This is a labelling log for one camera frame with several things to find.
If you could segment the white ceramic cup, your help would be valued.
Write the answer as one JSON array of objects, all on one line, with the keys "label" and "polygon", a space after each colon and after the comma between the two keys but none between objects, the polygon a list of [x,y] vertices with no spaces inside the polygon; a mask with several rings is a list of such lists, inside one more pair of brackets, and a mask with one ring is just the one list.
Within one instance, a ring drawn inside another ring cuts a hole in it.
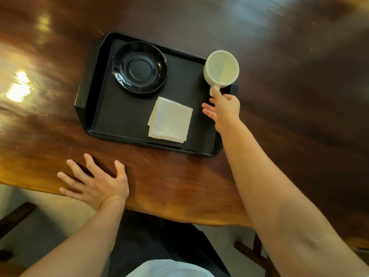
[{"label": "white ceramic cup", "polygon": [[210,96],[213,97],[213,88],[221,88],[233,84],[239,75],[239,65],[236,58],[229,52],[214,51],[207,58],[203,75],[210,86]]}]

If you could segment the person's white shirt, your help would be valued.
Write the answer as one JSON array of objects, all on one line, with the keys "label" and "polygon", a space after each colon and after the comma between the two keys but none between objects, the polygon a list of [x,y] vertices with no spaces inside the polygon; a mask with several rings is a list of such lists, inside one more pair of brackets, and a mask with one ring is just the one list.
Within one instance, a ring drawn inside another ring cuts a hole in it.
[{"label": "person's white shirt", "polygon": [[149,260],[126,277],[215,277],[200,266],[173,260]]}]

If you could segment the person's left forearm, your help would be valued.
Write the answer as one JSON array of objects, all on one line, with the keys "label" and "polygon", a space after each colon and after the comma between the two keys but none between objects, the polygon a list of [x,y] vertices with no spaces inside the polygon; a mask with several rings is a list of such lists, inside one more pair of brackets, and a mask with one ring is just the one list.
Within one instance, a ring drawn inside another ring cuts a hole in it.
[{"label": "person's left forearm", "polygon": [[125,208],[118,198],[105,200],[75,234],[19,277],[101,277]]}]

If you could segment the black plastic serving tray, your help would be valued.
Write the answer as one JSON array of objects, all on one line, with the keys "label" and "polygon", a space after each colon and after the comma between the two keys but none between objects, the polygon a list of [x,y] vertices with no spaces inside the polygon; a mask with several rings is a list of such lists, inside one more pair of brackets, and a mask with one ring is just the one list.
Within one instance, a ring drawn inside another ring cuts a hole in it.
[{"label": "black plastic serving tray", "polygon": [[[154,93],[134,94],[116,80],[112,64],[116,52],[133,41],[142,40],[110,32],[94,42],[75,100],[84,131],[108,141],[201,157],[216,156],[223,149],[222,139],[214,121],[202,113],[201,107],[210,98],[209,85],[203,76],[206,58],[151,42],[167,60],[168,78]],[[148,136],[149,118],[158,97],[193,109],[184,143]]]}]

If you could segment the black round saucer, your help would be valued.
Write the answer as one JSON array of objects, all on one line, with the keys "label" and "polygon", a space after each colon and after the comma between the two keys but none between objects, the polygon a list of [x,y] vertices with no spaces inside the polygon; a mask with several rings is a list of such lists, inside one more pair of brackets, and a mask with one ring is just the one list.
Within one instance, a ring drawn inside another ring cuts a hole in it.
[{"label": "black round saucer", "polygon": [[113,55],[112,72],[124,89],[146,95],[155,93],[166,83],[169,68],[157,47],[144,41],[132,41]]}]

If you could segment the person's right forearm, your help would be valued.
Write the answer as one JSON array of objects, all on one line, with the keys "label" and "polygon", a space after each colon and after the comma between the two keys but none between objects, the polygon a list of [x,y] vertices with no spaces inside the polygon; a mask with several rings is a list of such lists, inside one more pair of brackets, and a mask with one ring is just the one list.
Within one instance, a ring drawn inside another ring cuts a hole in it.
[{"label": "person's right forearm", "polygon": [[238,118],[216,126],[252,226],[282,277],[369,277],[369,266]]}]

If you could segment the person's dark trousers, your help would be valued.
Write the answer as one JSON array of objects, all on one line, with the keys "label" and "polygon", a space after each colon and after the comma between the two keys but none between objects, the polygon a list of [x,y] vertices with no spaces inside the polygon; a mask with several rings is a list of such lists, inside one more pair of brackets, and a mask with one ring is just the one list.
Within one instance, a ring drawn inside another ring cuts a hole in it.
[{"label": "person's dark trousers", "polygon": [[230,277],[206,235],[191,223],[126,209],[110,255],[107,277],[126,277],[146,261],[167,259],[200,266],[215,277]]}]

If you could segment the person's left hand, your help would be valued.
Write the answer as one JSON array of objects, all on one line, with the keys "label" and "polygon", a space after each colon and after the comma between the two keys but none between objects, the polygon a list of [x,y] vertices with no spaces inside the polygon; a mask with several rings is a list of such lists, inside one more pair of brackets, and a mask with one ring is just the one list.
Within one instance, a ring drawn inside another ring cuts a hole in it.
[{"label": "person's left hand", "polygon": [[123,213],[130,192],[128,183],[119,183],[116,177],[104,172],[90,154],[85,153],[84,158],[86,167],[92,174],[92,180],[81,182],[64,172],[58,172],[57,177],[68,185],[67,189],[80,191],[83,194],[83,200],[79,201],[86,203],[95,211],[114,208]]}]

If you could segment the dark wooden table leg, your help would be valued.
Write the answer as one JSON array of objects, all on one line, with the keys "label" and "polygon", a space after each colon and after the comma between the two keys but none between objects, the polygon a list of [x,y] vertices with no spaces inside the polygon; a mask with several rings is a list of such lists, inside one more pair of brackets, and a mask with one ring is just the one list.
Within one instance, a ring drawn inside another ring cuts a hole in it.
[{"label": "dark wooden table leg", "polygon": [[237,240],[234,242],[234,248],[252,260],[254,263],[259,265],[265,270],[265,277],[281,277],[276,270],[270,256],[262,256],[262,242],[257,234],[254,236],[253,247],[250,248]]}]

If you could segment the person's right hand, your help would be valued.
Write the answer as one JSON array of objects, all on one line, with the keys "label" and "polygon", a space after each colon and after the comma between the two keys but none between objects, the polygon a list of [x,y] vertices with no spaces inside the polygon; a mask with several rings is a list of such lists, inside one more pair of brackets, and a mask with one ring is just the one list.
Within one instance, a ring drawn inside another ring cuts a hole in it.
[{"label": "person's right hand", "polygon": [[240,102],[236,96],[222,94],[228,100],[227,113],[223,121],[215,122],[215,129],[223,135],[233,124],[239,121]]}]

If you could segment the white folded napkin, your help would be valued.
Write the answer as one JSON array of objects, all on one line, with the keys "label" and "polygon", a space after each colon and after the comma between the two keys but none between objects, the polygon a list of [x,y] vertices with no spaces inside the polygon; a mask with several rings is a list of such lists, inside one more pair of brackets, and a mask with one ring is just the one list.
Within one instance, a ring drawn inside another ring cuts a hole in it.
[{"label": "white folded napkin", "polygon": [[158,97],[150,115],[148,136],[176,143],[187,140],[193,109]]}]

